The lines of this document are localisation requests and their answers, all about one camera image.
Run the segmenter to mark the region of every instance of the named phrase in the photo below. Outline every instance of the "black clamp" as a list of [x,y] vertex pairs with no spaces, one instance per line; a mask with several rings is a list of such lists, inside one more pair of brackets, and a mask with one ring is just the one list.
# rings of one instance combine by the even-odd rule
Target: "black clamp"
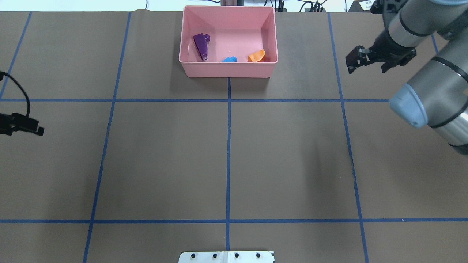
[[12,135],[13,132],[22,131],[22,132],[31,132],[33,134],[42,136],[44,134],[44,128],[39,127],[39,121],[29,117],[29,97],[21,87],[21,85],[8,73],[0,71],[0,81],[3,80],[3,76],[10,78],[23,92],[26,103],[28,105],[28,110],[26,115],[19,113],[12,113],[11,115],[0,113],[0,134]]
[[44,128],[39,127],[39,121],[19,113],[11,115],[0,113],[0,134],[12,135],[13,132],[31,132],[42,136]]

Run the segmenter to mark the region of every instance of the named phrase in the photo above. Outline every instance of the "blue tape line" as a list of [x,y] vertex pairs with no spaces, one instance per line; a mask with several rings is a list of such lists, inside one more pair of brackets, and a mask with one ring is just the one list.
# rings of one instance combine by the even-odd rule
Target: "blue tape line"
[[344,102],[388,102],[385,99],[343,99]]
[[350,135],[349,135],[349,129],[348,129],[348,121],[346,119],[346,111],[344,108],[344,98],[343,98],[343,89],[341,87],[341,78],[340,78],[340,71],[338,68],[338,59],[336,56],[336,47],[335,47],[335,38],[333,37],[333,27],[331,24],[331,16],[330,13],[327,13],[328,15],[328,25],[330,29],[330,39],[331,39],[331,46],[333,50],[333,59],[335,60],[335,71],[336,71],[336,79],[338,81],[338,90],[340,93],[340,100],[341,100],[341,111],[343,113],[343,122],[344,122],[344,131],[346,133],[346,141],[348,144],[348,154],[350,156],[351,160],[351,169],[352,169],[352,176],[353,176],[353,181],[354,181],[354,195],[356,197],[356,205],[358,208],[358,216],[359,216],[359,226],[361,229],[361,239],[362,239],[362,247],[364,251],[364,260],[366,263],[369,263],[369,255],[367,253],[367,242],[366,242],[366,234],[364,232],[364,223],[362,221],[362,212],[361,212],[361,202],[359,200],[359,191],[358,191],[358,181],[356,179],[356,170],[354,168],[354,158],[352,155],[352,148],[351,148],[351,140],[350,140]]
[[[231,78],[227,79],[227,168],[226,168],[226,220],[231,217]],[[226,222],[226,251],[230,250],[230,225]]]
[[226,99],[116,99],[117,102],[227,102]]
[[233,224],[359,223],[359,219],[231,219]]
[[232,102],[340,102],[338,99],[234,99]]
[[[13,70],[13,65],[15,64],[16,56],[18,56],[18,51],[20,50],[21,43],[23,42],[24,35],[26,34],[26,29],[28,28],[29,21],[31,20],[31,16],[32,16],[32,12],[29,13],[28,19],[26,20],[26,24],[24,24],[24,28],[23,28],[23,32],[21,33],[20,41],[18,42],[18,45],[16,46],[13,59],[11,60],[10,67],[8,68],[8,74],[11,74],[11,71]],[[7,83],[8,83],[8,78],[5,78],[5,81],[3,82],[3,86],[0,91],[0,99],[3,96],[3,92],[5,92]]]
[[437,54],[439,52],[439,49],[437,48],[436,38],[434,37],[434,34],[432,34],[431,37],[432,37],[432,44],[434,44],[434,49],[436,50],[436,54]]
[[96,219],[95,224],[225,224],[224,219]]
[[[300,224],[300,223],[468,222],[466,217],[367,219],[95,219],[94,224]],[[89,224],[88,219],[0,219],[0,224]]]
[[81,219],[0,219],[0,223],[18,224],[89,224],[89,220]]
[[[0,99],[2,102],[25,102],[25,99]],[[112,99],[29,99],[31,102],[112,102]]]
[[387,223],[387,222],[468,222],[468,218],[367,218],[362,219],[365,223]]
[[89,228],[88,228],[88,237],[86,238],[85,252],[84,252],[84,255],[83,255],[83,263],[86,263],[86,261],[88,259],[89,243],[91,242],[91,234],[93,233],[93,225],[94,225],[94,217],[95,217],[95,213],[96,213],[97,199],[99,197],[99,188],[101,186],[102,171],[104,169],[104,159],[106,157],[107,144],[109,142],[110,126],[112,124],[112,118],[113,118],[113,115],[114,115],[114,107],[115,107],[115,104],[116,104],[118,84],[119,84],[119,80],[120,80],[120,72],[122,70],[122,64],[124,62],[125,46],[126,46],[126,43],[127,43],[128,28],[130,26],[130,18],[131,17],[132,17],[132,13],[128,12],[127,26],[125,28],[124,44],[122,45],[122,52],[120,54],[120,62],[119,62],[118,71],[117,71],[117,79],[116,79],[116,84],[115,84],[115,88],[114,88],[114,96],[113,96],[113,99],[112,99],[112,105],[110,107],[109,122],[107,123],[106,137],[105,137],[105,140],[104,140],[104,148],[102,150],[101,165],[99,167],[99,175],[97,177],[96,191],[95,191],[95,194],[94,194],[94,201],[93,201],[93,209],[91,210],[91,219],[90,219]]
[[[25,99],[0,99],[24,102]],[[113,99],[30,99],[31,102],[112,102]],[[116,102],[228,102],[226,99],[115,99]],[[341,102],[340,99],[233,99],[231,102]],[[344,99],[344,102],[388,102],[388,99]]]

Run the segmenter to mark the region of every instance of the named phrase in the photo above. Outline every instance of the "pink bin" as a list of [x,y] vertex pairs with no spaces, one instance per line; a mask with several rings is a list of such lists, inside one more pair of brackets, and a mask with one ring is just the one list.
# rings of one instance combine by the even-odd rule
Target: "pink bin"
[[[193,36],[210,35],[203,61]],[[263,62],[247,62],[264,49]],[[237,62],[221,62],[235,56]],[[269,78],[278,62],[275,13],[272,7],[204,7],[183,9],[179,61],[189,77]]]

